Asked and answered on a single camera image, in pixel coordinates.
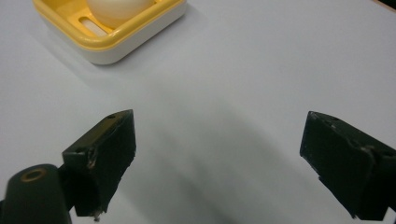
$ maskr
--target white table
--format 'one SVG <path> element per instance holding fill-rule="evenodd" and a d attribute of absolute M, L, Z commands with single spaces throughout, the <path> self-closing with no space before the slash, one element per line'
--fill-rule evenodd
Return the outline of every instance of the white table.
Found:
<path fill-rule="evenodd" d="M 96 66 L 31 2 L 2 0 L 0 194 L 132 108 L 137 157 L 101 223 L 361 223 L 299 156 L 301 137 L 314 110 L 396 147 L 395 24 L 371 0 L 190 0 L 125 59 Z"/>

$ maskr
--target white round object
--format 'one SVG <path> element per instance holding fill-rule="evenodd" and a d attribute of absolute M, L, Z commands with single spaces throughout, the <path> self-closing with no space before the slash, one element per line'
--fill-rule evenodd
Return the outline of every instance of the white round object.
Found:
<path fill-rule="evenodd" d="M 154 5 L 154 0 L 87 0 L 87 4 L 99 22 L 117 28 Z"/>

